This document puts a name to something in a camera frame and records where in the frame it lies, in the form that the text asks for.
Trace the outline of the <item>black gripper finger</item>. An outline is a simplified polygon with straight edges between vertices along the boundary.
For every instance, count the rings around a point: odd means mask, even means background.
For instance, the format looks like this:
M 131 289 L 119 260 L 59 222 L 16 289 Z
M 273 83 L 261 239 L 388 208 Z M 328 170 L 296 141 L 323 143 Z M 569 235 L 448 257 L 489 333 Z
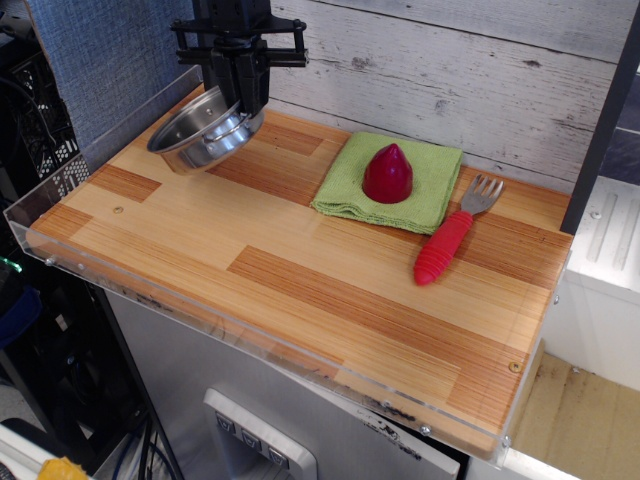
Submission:
M 269 101 L 268 60 L 258 50 L 243 53 L 238 58 L 238 75 L 243 111 L 256 116 Z
M 210 52 L 210 64 L 226 105 L 232 107 L 241 100 L 234 58 L 212 49 Z

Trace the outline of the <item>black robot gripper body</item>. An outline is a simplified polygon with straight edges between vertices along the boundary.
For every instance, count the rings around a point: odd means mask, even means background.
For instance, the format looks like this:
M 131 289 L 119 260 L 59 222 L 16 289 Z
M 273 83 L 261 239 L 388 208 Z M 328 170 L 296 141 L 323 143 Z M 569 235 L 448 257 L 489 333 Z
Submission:
M 304 67 L 308 50 L 299 19 L 276 17 L 269 1 L 210 1 L 208 14 L 192 20 L 175 20 L 177 56 L 181 64 L 208 65 L 214 53 L 224 58 L 255 53 L 272 67 Z M 291 48 L 270 48 L 263 43 L 271 34 L 291 34 Z

